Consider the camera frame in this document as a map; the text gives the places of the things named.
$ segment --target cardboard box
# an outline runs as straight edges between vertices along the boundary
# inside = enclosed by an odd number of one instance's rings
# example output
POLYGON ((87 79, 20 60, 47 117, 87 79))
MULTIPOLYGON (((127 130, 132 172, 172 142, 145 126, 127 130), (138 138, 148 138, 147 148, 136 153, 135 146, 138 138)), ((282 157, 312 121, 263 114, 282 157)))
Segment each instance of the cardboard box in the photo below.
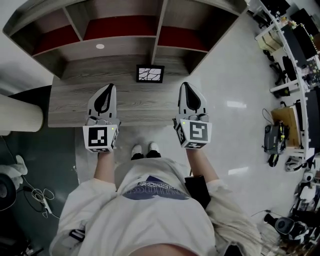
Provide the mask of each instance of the cardboard box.
POLYGON ((283 121, 285 126, 289 126, 289 138, 285 142, 286 146, 300 148, 301 133, 296 106, 276 108, 271 111, 271 116, 274 122, 283 121))

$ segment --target white cloth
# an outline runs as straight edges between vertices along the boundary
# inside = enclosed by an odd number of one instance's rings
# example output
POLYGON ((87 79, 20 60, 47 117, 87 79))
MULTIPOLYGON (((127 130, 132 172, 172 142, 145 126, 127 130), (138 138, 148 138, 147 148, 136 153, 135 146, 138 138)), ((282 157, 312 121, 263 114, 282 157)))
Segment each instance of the white cloth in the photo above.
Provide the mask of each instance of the white cloth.
POLYGON ((260 235, 229 197, 221 180, 207 183, 206 210, 190 197, 177 165, 166 158, 130 161, 121 185, 92 179, 79 185, 63 208, 53 256, 128 256, 154 244, 183 247, 199 256, 224 255, 229 245, 244 256, 258 256, 260 235), (85 230, 84 241, 70 238, 85 230))
POLYGON ((17 163, 12 165, 0 165, 0 174, 8 175, 15 187, 18 190, 20 184, 23 183, 22 175, 28 173, 24 159, 20 155, 15 156, 17 163))

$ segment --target ceiling light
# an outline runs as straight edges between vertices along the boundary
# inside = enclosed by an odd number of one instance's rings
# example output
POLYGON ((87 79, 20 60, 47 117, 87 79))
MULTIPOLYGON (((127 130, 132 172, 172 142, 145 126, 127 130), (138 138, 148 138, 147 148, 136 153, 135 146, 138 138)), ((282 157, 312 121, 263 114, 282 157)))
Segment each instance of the ceiling light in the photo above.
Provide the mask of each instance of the ceiling light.
POLYGON ((103 49, 105 48, 105 46, 101 43, 98 43, 95 47, 97 47, 98 49, 103 49))

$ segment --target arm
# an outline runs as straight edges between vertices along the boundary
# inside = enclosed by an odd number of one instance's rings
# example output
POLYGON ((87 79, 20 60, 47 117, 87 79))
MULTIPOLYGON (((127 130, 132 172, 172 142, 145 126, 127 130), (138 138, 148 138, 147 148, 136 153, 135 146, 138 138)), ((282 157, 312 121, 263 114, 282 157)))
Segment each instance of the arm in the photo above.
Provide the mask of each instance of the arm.
POLYGON ((115 154, 110 153, 100 153, 98 155, 98 163, 95 168, 94 178, 109 182, 115 183, 115 154))
POLYGON ((203 175, 206 183, 219 179, 202 149, 187 149, 186 155, 194 176, 203 175))
POLYGON ((70 245, 70 231, 85 231, 91 218, 117 196, 114 172, 114 154, 99 154, 94 178, 81 183, 65 202, 57 234, 50 245, 50 255, 70 256, 73 255, 70 247, 79 249, 81 243, 70 245))
POLYGON ((203 175, 206 181, 211 201, 205 211, 214 227, 217 249, 223 252, 235 245, 243 256, 260 255, 261 238, 256 225, 235 203, 205 153, 201 149, 187 149, 186 154, 193 175, 203 175))

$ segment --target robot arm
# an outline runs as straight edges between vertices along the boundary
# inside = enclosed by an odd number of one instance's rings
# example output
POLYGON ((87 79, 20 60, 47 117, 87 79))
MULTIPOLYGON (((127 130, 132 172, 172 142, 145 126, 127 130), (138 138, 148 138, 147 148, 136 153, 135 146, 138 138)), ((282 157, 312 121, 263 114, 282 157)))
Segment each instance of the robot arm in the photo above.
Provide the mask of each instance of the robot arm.
POLYGON ((114 150, 119 133, 117 119, 117 90, 110 83, 98 90, 89 100, 83 126, 85 148, 91 152, 107 153, 114 150))
POLYGON ((173 119, 182 148, 201 149, 211 141, 212 124, 207 114, 207 100, 192 84, 180 87, 179 114, 173 119))

